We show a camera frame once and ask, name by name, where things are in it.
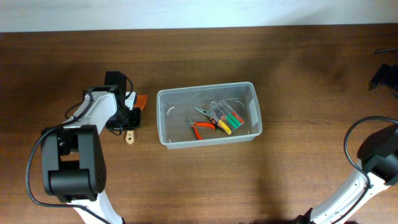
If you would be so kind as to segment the clear plastic container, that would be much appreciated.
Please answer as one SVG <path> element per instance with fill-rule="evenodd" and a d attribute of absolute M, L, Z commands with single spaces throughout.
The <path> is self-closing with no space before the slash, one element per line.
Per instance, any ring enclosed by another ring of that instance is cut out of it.
<path fill-rule="evenodd" d="M 251 82 L 161 90 L 157 125 L 160 142 L 167 149 L 252 141 L 262 133 Z"/>

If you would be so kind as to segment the orange black long-nose pliers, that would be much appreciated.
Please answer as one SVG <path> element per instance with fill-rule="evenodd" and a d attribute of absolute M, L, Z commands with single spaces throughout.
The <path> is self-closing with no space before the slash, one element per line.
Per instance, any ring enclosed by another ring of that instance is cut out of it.
<path fill-rule="evenodd" d="M 199 108 L 197 106 L 194 106 L 194 108 L 197 111 L 199 111 L 201 114 L 205 115 L 210 120 L 210 123 L 212 123 L 215 126 L 215 129 L 219 129 L 220 128 L 218 122 L 216 121 L 216 119 L 215 119 L 215 117 L 214 117 L 214 115 L 212 114 L 211 111 L 208 111 L 208 110 L 203 109 L 203 108 Z"/>

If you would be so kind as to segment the small red-handled pliers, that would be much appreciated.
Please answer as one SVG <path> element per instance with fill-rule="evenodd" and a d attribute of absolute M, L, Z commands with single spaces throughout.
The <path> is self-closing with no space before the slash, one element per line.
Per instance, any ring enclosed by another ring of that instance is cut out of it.
<path fill-rule="evenodd" d="M 203 122 L 203 121 L 193 121 L 193 120 L 186 120 L 186 123 L 193 129 L 195 137 L 197 140 L 202 140 L 202 136 L 200 135 L 198 128 L 208 128 L 212 130 L 216 130 L 216 127 L 213 123 Z"/>

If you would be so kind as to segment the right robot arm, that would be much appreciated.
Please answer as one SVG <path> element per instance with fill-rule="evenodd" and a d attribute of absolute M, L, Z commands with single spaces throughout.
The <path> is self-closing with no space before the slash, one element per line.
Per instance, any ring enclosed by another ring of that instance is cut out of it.
<path fill-rule="evenodd" d="M 348 152 L 348 141 L 354 129 L 367 121 L 391 123 L 369 135 L 357 152 L 355 162 Z M 356 121 L 345 134 L 343 150 L 354 171 L 333 195 L 316 208 L 299 215 L 298 224 L 342 224 L 348 221 L 368 200 L 397 184 L 397 120 L 370 116 Z"/>

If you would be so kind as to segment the screwdriver set clear case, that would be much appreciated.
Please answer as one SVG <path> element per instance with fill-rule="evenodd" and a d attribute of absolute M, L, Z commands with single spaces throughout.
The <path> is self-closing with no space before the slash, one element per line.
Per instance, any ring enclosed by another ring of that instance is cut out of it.
<path fill-rule="evenodd" d="M 233 134 L 244 124 L 242 117 L 225 100 L 212 101 L 209 111 L 217 125 L 228 135 Z"/>

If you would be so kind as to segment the orange scraper wooden handle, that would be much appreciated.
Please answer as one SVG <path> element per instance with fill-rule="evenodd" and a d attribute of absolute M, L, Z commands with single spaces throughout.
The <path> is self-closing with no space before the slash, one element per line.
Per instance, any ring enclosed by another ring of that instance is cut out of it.
<path fill-rule="evenodd" d="M 133 104 L 134 108 L 139 108 L 141 111 L 145 108 L 147 103 L 147 95 L 138 95 L 137 101 Z M 126 133 L 126 142 L 128 144 L 134 143 L 134 131 L 128 130 Z"/>

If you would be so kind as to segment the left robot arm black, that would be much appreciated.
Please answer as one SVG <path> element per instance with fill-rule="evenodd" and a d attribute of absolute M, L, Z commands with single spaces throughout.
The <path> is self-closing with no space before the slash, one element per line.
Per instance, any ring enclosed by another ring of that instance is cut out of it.
<path fill-rule="evenodd" d="M 119 71 L 108 71 L 104 84 L 84 92 L 83 101 L 64 123 L 42 131 L 44 190 L 60 207 L 74 208 L 85 223 L 124 223 L 105 192 L 106 164 L 100 142 L 103 129 L 121 134 L 141 124 L 132 82 Z"/>

